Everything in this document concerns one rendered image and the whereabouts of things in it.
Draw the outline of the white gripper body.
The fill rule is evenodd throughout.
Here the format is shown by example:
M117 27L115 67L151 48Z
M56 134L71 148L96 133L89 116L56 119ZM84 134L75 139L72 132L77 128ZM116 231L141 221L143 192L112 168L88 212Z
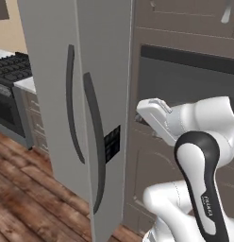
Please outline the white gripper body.
M169 131L167 125L167 115L171 112L172 109L164 100L159 98L144 99L137 105L137 113L158 137L162 138L167 145L173 147L176 143L176 137Z

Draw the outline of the dark range hood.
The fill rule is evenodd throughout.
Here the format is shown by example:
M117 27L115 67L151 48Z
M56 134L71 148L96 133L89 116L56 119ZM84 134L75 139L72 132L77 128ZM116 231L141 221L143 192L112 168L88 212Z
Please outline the dark range hood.
M9 16L6 0L0 0L0 20L7 20L8 18Z

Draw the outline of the grey-brown drawer cabinet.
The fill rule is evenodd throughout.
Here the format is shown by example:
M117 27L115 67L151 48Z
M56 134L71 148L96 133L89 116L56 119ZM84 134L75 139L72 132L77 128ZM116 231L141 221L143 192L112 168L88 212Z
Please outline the grey-brown drawer cabinet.
M49 153L37 95L23 91L23 99L34 145L42 152Z

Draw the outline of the grey fridge door with dispenser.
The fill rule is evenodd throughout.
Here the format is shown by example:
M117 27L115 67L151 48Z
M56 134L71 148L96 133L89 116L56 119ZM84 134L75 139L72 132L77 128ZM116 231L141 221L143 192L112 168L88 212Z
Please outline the grey fridge door with dispenser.
M77 0L83 75L90 72L101 114L105 152L104 196L93 213L98 161L92 118L84 90L92 242L108 242L122 221L126 119L133 0Z

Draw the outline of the grey-brown upper cupboard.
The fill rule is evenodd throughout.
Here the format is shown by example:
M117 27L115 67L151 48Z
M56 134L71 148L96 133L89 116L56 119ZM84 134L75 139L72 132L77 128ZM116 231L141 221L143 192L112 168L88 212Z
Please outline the grey-brown upper cupboard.
M221 19L226 0L137 0L138 27L230 38L234 32L234 0L227 24Z

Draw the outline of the black and steel stove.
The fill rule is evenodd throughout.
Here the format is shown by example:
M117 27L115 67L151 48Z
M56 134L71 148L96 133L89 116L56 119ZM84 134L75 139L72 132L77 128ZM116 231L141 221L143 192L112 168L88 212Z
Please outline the black and steel stove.
M33 147L33 138L16 82L31 77L27 54L0 50L0 132L27 149Z

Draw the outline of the dark built-in wall oven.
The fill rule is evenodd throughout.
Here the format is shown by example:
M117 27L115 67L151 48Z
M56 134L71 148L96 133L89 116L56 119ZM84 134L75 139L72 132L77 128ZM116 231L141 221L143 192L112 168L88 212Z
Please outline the dark built-in wall oven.
M234 98L234 59L141 47L136 104L157 97L173 107L223 95Z

